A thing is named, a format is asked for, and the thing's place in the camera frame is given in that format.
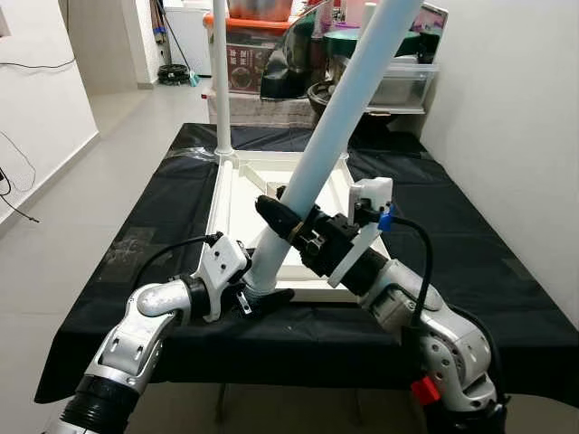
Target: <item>gray floor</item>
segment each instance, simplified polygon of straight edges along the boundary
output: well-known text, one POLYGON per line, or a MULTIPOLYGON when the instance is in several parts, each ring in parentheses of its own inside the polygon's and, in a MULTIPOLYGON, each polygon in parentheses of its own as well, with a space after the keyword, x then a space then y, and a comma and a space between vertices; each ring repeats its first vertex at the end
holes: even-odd
MULTIPOLYGON (((61 402, 33 404, 52 337, 177 130, 207 122, 202 88, 159 87, 121 122, 105 119, 103 139, 30 210, 43 223, 19 221, 0 239, 0 432, 41 432, 60 411, 61 402)), ((399 392, 361 391, 358 426, 351 391, 232 386, 225 422, 216 424, 217 391, 153 384, 128 432, 420 432, 399 392)), ((511 413, 509 434, 579 430, 577 411, 550 400, 517 396, 511 413)))

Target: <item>table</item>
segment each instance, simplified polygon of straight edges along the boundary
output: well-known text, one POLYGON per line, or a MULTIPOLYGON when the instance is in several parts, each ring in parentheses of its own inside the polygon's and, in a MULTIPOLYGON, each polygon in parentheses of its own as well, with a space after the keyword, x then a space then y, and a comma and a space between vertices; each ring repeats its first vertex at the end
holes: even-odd
MULTIPOLYGON (((300 151, 311 130, 233 127, 237 149, 300 151)), ((72 395, 105 334, 122 317, 138 266, 154 251, 204 233, 217 164, 215 126, 185 124, 52 342, 35 401, 72 395)), ((398 215, 424 226, 434 248, 433 285, 483 320, 503 357, 508 392, 579 406, 578 334, 540 285, 412 135, 360 130, 350 139, 355 179, 391 176, 398 215)), ((422 269, 411 231, 384 236, 393 257, 422 269)), ((143 282, 193 272, 200 248, 155 263, 143 282)), ((291 304, 248 321, 175 329, 153 382, 269 383, 402 389, 403 355, 351 305, 291 304)))

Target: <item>white wall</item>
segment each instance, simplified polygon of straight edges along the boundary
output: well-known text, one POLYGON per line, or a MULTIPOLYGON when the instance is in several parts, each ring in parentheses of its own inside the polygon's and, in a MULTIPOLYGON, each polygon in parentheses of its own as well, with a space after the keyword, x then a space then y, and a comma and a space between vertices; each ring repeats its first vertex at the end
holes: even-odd
MULTIPOLYGON (((0 0, 0 7, 11 34, 0 38, 0 62, 54 65, 72 59, 56 0, 0 0)), ((36 167, 32 191, 13 190, 7 197, 17 205, 97 134, 76 64, 49 71, 0 66, 0 130, 36 167)), ((17 185, 32 181, 30 167, 3 137, 0 165, 17 185)), ((0 221, 9 213, 0 203, 0 221)))
POLYGON ((578 2, 449 10, 422 142, 579 326, 578 2))
POLYGON ((155 42, 149 0, 121 0, 137 82, 153 83, 164 61, 155 42))
POLYGON ((137 77, 119 0, 71 0, 69 34, 89 95, 131 91, 137 77))

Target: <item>black cylinder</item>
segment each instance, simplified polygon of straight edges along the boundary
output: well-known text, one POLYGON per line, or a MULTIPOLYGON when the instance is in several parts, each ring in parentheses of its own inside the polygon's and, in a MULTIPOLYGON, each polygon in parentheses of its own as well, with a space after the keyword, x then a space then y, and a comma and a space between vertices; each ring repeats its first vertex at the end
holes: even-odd
POLYGON ((107 378, 85 375, 61 420, 99 434, 122 434, 139 394, 107 378))

